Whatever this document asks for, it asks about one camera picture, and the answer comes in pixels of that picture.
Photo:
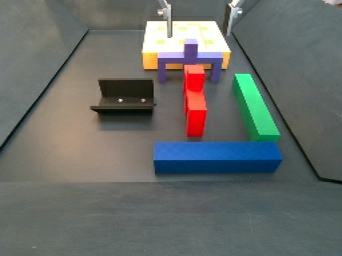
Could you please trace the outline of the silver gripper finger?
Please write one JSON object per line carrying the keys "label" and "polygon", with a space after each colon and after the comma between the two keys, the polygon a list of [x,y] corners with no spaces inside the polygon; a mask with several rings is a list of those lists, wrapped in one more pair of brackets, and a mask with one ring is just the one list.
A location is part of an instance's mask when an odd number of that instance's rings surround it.
{"label": "silver gripper finger", "polygon": [[234,19],[235,19],[235,18],[242,14],[242,12],[243,12],[242,5],[243,5],[243,0],[233,0],[233,1],[227,4],[229,15],[227,15],[226,35],[230,35],[230,34],[231,34]]}
{"label": "silver gripper finger", "polygon": [[158,0],[160,8],[158,9],[158,15],[163,17],[167,22],[167,37],[172,37],[172,6],[167,0]]}

